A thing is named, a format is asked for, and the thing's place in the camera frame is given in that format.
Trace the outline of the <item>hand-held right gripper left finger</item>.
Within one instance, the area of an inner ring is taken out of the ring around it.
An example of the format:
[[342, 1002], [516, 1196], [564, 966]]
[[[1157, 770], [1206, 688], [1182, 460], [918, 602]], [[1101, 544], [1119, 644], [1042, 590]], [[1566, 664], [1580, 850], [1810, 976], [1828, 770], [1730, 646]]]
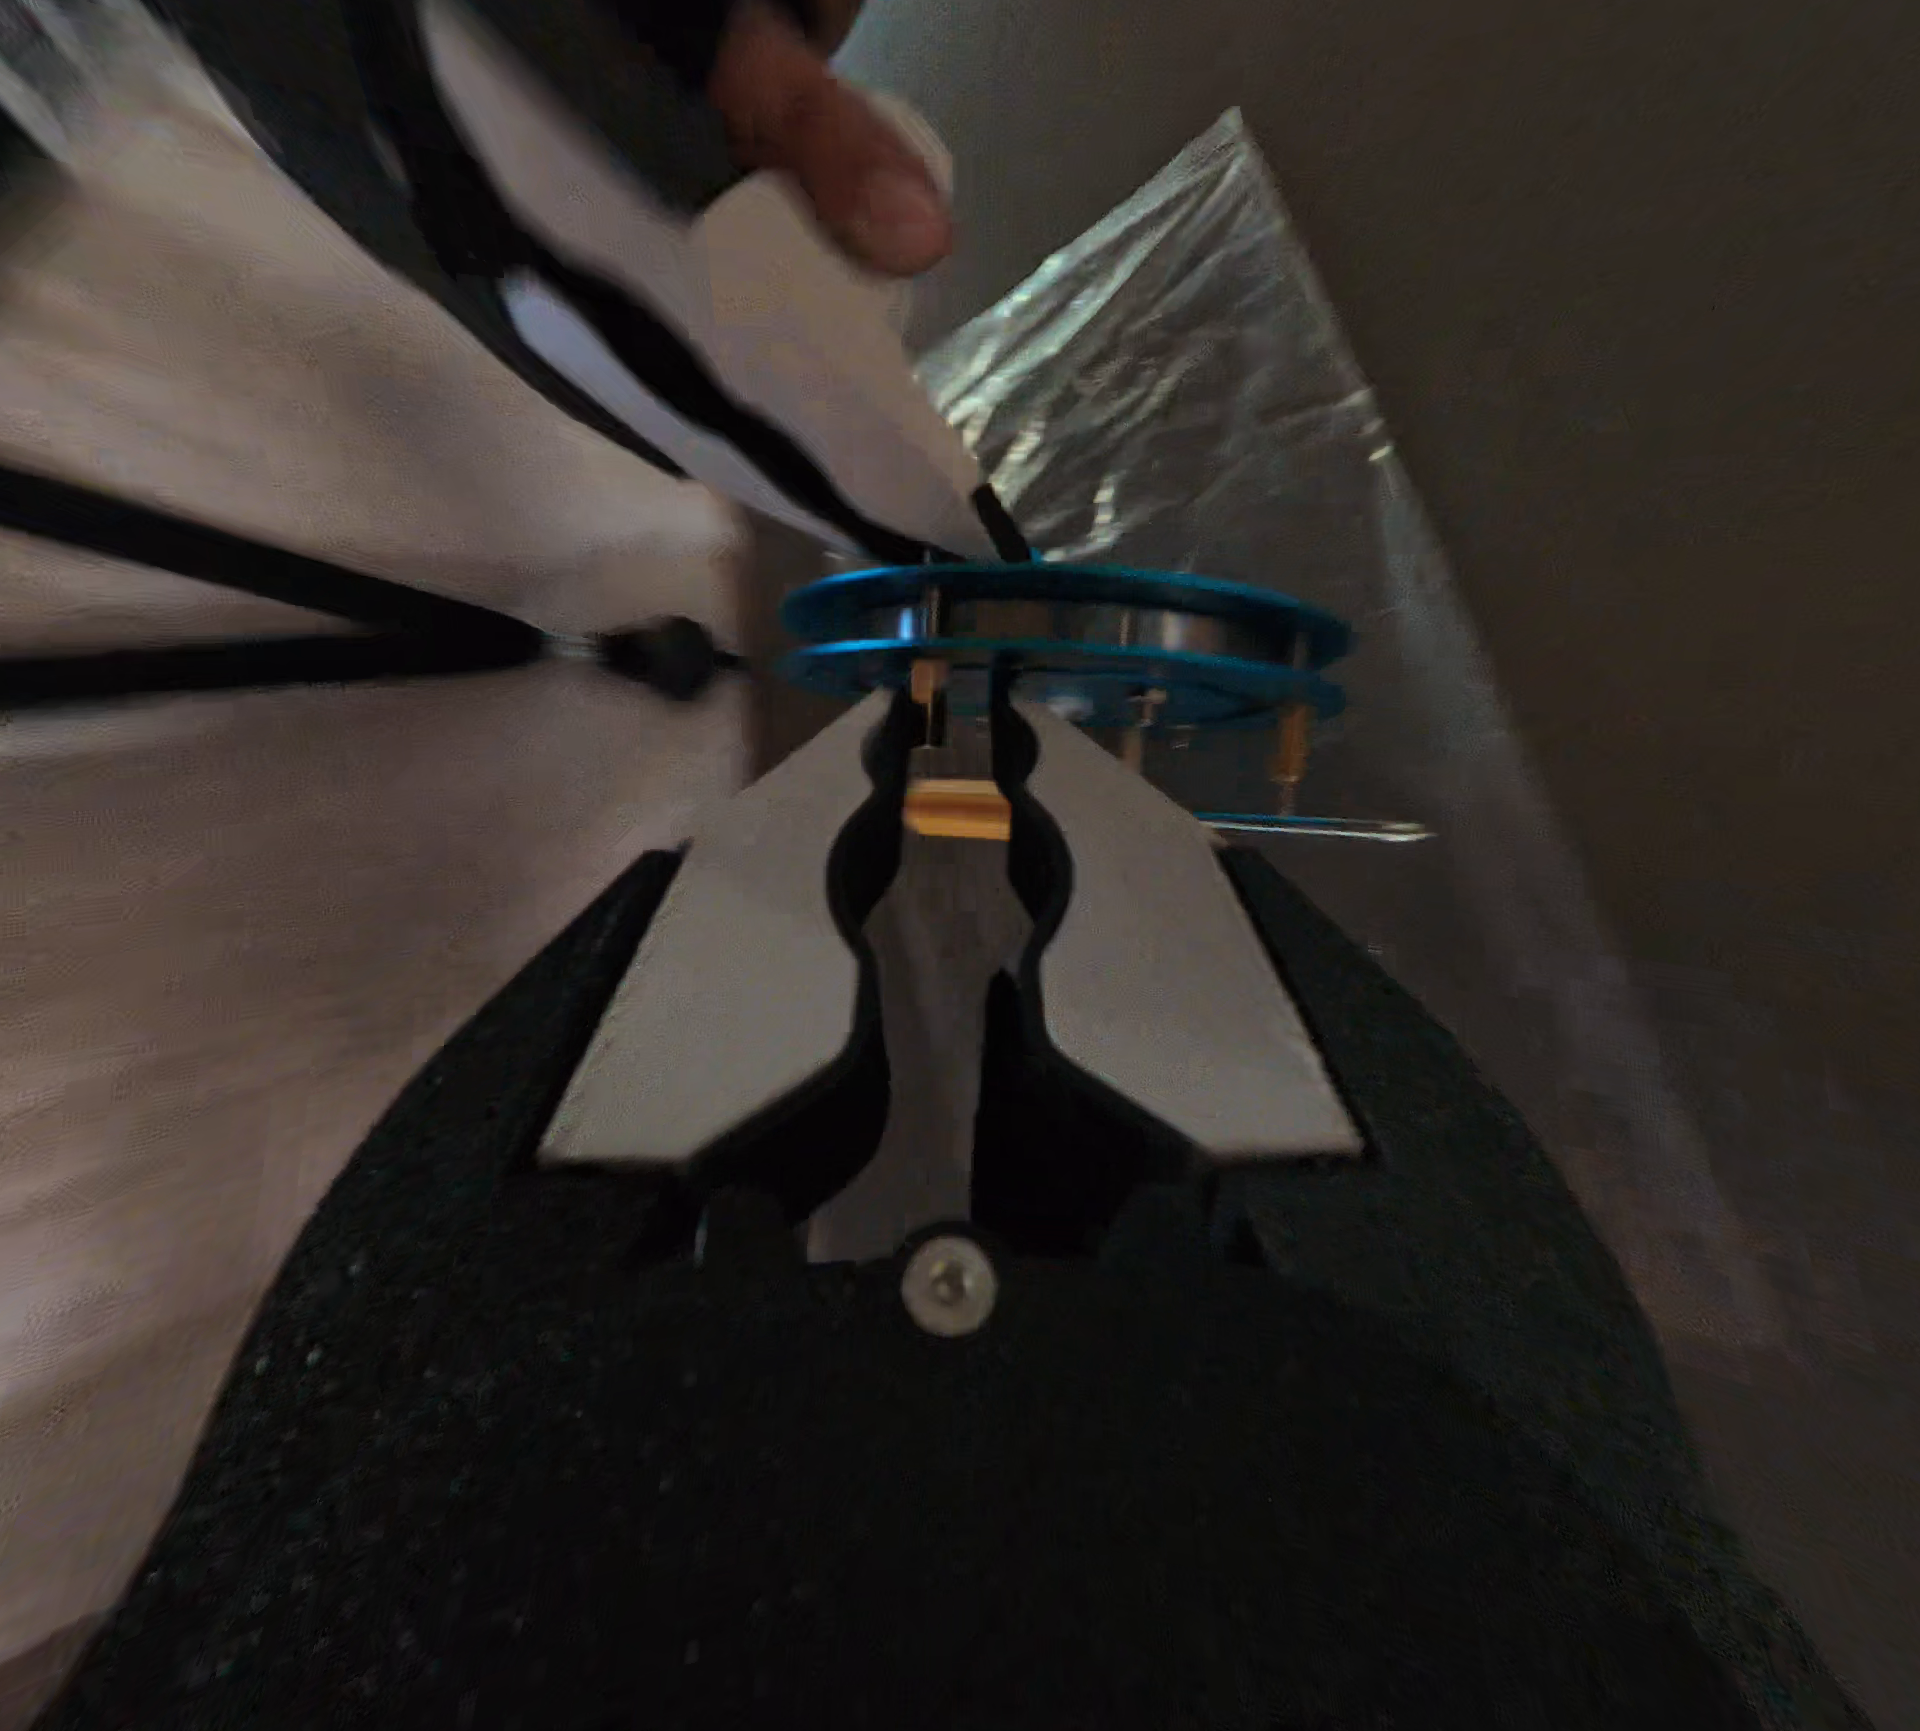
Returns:
[[874, 692], [707, 810], [540, 1136], [551, 1174], [635, 1174], [802, 1230], [868, 1168], [891, 1082], [866, 938], [899, 868], [909, 714]]

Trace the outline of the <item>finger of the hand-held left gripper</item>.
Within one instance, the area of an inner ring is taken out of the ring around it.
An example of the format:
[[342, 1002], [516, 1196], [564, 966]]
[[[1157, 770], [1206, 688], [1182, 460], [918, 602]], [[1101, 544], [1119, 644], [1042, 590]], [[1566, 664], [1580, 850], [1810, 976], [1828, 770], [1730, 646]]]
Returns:
[[576, 268], [516, 268], [497, 302], [517, 342], [682, 478], [817, 544], [872, 562], [957, 560], [957, 544], [893, 530], [769, 418], [733, 400], [643, 304]]
[[891, 298], [845, 262], [797, 188], [758, 172], [679, 214], [461, 0], [419, 0], [432, 97], [517, 242], [643, 304], [739, 404], [769, 418], [886, 528], [960, 560], [1032, 548], [903, 352]]

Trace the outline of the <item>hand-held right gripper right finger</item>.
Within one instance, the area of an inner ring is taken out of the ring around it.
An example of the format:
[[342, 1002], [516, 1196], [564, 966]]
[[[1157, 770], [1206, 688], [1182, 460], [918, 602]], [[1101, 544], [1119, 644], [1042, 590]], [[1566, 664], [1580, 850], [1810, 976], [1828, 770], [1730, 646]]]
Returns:
[[1350, 1168], [1370, 1144], [1213, 834], [1042, 704], [992, 772], [1027, 940], [987, 990], [971, 1220], [1108, 1230], [1150, 1188]]

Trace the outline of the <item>blue round metal turntable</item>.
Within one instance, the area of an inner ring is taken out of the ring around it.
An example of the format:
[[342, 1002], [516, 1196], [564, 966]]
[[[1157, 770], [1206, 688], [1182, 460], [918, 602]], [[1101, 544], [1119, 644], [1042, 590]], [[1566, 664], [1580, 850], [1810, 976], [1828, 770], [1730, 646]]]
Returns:
[[909, 698], [914, 660], [933, 656], [947, 664], [947, 718], [985, 720], [1004, 690], [1140, 776], [1152, 742], [1258, 736], [1274, 814], [1301, 814], [1316, 728], [1346, 708], [1331, 676], [1353, 644], [1341, 620], [1281, 592], [1040, 560], [845, 572], [792, 592], [780, 624], [796, 688], [843, 704]]

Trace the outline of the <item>large clear plastic bag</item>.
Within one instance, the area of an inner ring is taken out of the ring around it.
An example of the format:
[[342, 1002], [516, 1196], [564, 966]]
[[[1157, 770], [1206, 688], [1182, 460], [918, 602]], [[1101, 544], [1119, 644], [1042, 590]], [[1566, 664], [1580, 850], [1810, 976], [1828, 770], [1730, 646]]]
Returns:
[[1423, 838], [1252, 846], [1521, 1110], [1670, 1346], [1783, 1354], [1681, 1054], [1239, 113], [920, 370], [1042, 556], [1258, 586], [1353, 630], [1301, 804]]

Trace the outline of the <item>yellow-handled screwdriver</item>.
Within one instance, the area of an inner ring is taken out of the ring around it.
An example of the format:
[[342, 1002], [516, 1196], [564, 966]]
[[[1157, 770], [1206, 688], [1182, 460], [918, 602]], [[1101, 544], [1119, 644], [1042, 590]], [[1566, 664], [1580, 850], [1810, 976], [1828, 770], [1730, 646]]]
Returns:
[[[1409, 846], [1433, 836], [1428, 826], [1413, 822], [1222, 812], [1192, 812], [1189, 818], [1216, 838], [1301, 838]], [[908, 832], [926, 838], [1002, 844], [1011, 838], [1011, 802], [995, 784], [926, 780], [908, 786], [901, 822]]]

